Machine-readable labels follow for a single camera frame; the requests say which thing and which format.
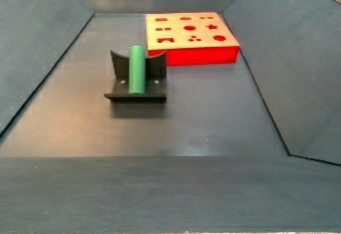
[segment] shape sorter box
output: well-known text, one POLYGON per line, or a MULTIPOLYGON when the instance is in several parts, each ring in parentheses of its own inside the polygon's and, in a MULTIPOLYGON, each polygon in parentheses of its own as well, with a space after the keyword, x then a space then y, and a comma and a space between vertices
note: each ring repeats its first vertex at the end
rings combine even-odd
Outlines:
POLYGON ((239 44, 214 12, 147 15, 148 54, 168 52, 168 66, 235 63, 239 44))

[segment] shape cutout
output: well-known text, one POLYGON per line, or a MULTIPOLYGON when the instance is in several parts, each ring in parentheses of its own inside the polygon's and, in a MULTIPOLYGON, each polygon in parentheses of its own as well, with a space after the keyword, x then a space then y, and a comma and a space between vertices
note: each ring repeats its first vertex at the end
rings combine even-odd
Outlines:
POLYGON ((225 40, 226 40, 226 37, 225 37, 225 36, 221 36, 221 35, 217 35, 217 36, 213 37, 213 39, 214 39, 215 41, 225 41, 225 40))
POLYGON ((209 26, 206 26, 210 30, 217 30, 218 29, 218 26, 217 25, 213 25, 210 24, 209 26))
POLYGON ((174 43, 174 38, 159 38, 159 39, 158 39, 158 43, 163 43, 163 42, 171 42, 171 43, 174 43))
POLYGON ((166 22, 168 19, 167 19, 167 18, 155 18, 155 20, 156 20, 158 22, 166 22))
POLYGON ((195 26, 187 25, 183 27, 187 31, 194 31, 196 29, 195 26))

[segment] circle hole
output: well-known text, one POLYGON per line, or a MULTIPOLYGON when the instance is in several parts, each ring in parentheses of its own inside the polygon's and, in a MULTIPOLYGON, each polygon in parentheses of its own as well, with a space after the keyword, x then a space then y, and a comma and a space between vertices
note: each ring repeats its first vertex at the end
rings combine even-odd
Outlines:
POLYGON ((187 31, 194 31, 196 28, 191 25, 183 27, 187 31))
POLYGON ((219 36, 219 35, 214 36, 213 39, 215 41, 225 41, 226 40, 226 38, 223 36, 219 36))

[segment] black holder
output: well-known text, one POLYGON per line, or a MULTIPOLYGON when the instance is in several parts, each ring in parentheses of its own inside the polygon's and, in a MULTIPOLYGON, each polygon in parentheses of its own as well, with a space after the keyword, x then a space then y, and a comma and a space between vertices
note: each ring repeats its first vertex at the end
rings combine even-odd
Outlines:
POLYGON ((130 94, 130 58, 114 51, 115 81, 112 92, 104 97, 116 103, 164 103, 167 101, 167 51, 146 58, 146 93, 130 94))

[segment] green cylinder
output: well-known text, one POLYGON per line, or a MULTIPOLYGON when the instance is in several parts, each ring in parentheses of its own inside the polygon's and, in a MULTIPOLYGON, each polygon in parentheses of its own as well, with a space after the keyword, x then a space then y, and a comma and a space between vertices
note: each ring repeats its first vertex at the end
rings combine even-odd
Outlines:
POLYGON ((130 94, 146 93, 146 49, 132 46, 130 50, 130 94))

